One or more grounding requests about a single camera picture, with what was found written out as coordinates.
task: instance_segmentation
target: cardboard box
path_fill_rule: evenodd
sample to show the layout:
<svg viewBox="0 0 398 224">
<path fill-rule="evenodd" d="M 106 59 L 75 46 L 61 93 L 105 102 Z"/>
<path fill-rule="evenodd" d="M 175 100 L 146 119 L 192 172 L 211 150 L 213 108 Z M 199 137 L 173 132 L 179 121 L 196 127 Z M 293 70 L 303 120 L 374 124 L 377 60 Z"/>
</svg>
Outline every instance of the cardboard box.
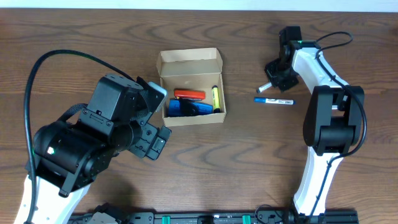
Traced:
<svg viewBox="0 0 398 224">
<path fill-rule="evenodd" d="M 163 121 L 167 127 L 224 121 L 226 107 L 221 76 L 223 61 L 216 48 L 162 51 L 157 59 L 156 67 L 160 75 L 160 84 L 168 93 L 162 112 Z M 201 103 L 213 105 L 211 88 L 214 85 L 219 91 L 220 113 L 191 117 L 169 118 L 167 116 L 170 99 L 174 98 L 174 89 L 204 91 L 206 98 Z"/>
</svg>

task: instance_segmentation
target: yellow marker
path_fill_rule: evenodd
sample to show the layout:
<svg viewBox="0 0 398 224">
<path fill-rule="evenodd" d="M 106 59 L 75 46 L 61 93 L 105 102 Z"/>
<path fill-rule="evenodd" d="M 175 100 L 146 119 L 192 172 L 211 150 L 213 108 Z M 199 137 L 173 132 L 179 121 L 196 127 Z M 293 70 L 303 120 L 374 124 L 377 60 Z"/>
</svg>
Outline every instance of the yellow marker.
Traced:
<svg viewBox="0 0 398 224">
<path fill-rule="evenodd" d="M 211 93 L 213 95 L 213 113 L 220 113 L 221 109 L 220 109 L 220 98 L 218 96 L 218 87 L 217 86 L 213 86 L 213 88 L 211 89 Z"/>
</svg>

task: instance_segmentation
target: box flap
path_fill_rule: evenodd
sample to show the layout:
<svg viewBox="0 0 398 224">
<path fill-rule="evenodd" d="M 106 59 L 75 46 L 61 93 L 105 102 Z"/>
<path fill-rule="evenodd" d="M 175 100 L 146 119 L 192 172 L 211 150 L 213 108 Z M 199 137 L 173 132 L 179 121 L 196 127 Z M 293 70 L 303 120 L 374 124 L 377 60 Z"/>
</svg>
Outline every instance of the box flap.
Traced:
<svg viewBox="0 0 398 224">
<path fill-rule="evenodd" d="M 221 73 L 223 61 L 216 48 L 166 50 L 156 67 L 161 77 Z"/>
</svg>

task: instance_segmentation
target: brown tabletop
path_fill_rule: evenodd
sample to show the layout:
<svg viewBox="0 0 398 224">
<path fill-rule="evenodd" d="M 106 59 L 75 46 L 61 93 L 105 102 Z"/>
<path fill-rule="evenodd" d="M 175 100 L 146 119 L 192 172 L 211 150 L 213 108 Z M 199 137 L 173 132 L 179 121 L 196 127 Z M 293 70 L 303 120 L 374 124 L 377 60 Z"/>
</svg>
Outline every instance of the brown tabletop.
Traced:
<svg viewBox="0 0 398 224">
<path fill-rule="evenodd" d="M 109 202 L 126 211 L 254 210 L 288 205 L 300 184 L 307 147 L 302 124 L 311 97 L 304 82 L 263 96 L 294 106 L 253 103 L 264 66 L 277 58 L 278 32 L 300 25 L 304 39 L 347 30 L 355 40 L 325 52 L 337 74 L 365 90 L 368 138 L 343 160 L 327 208 L 355 208 L 361 223 L 398 222 L 398 14 L 137 10 L 0 10 L 0 222 L 12 223 L 27 171 L 22 98 L 34 62 L 54 49 L 95 55 L 133 77 L 160 83 L 162 50 L 217 47 L 227 115 L 222 124 L 172 127 L 160 158 L 114 158 L 76 208 Z M 332 37 L 322 44 L 335 44 Z M 87 103 L 107 68 L 72 55 L 48 59 L 31 101 L 32 132 L 69 106 Z M 160 114 L 150 121 L 162 125 Z"/>
</svg>

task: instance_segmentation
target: blue marker on table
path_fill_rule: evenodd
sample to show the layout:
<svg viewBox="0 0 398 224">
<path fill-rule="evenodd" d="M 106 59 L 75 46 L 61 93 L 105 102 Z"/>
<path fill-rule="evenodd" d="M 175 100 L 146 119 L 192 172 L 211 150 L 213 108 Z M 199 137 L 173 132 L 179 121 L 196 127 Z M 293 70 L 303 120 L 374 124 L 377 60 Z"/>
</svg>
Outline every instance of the blue marker on table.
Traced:
<svg viewBox="0 0 398 224">
<path fill-rule="evenodd" d="M 272 104 L 282 104 L 282 105 L 293 105 L 294 100 L 282 100 L 282 99 L 271 99 L 265 97 L 254 97 L 255 103 L 272 103 Z"/>
</svg>

